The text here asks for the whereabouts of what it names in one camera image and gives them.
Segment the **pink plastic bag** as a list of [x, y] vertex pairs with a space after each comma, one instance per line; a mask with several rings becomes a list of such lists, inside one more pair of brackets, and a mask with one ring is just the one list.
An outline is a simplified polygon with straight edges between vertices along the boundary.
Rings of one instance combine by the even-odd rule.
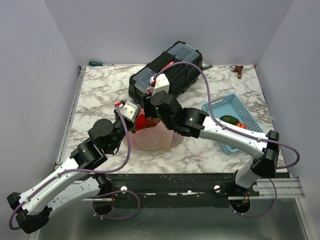
[[144, 129], [135, 133], [129, 132], [129, 140], [131, 150], [165, 151], [180, 145], [184, 137], [167, 129], [158, 118], [147, 118]]

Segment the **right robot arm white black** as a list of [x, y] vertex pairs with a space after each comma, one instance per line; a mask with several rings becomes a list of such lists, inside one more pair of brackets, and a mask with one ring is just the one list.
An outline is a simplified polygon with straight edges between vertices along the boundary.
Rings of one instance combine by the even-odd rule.
[[208, 113], [194, 107], [182, 107], [176, 97], [165, 91], [142, 98], [144, 114], [159, 118], [168, 130], [184, 137], [193, 137], [226, 144], [248, 154], [251, 159], [237, 170], [230, 183], [230, 191], [241, 196], [260, 178], [276, 176], [279, 133], [254, 132], [213, 119]]

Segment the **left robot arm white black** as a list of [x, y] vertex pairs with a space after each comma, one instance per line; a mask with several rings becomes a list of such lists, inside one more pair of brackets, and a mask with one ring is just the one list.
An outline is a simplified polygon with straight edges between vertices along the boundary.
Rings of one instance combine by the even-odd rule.
[[88, 131], [89, 138], [79, 144], [59, 168], [29, 190], [11, 193], [7, 197], [13, 210], [9, 228], [30, 234], [78, 201], [113, 195], [107, 174], [125, 167], [131, 142], [127, 142], [127, 155], [120, 166], [111, 170], [98, 170], [98, 167], [107, 161], [108, 155], [117, 153], [122, 140], [129, 138], [129, 132], [134, 132], [139, 112], [140, 109], [117, 106], [115, 121], [106, 118], [96, 121]]

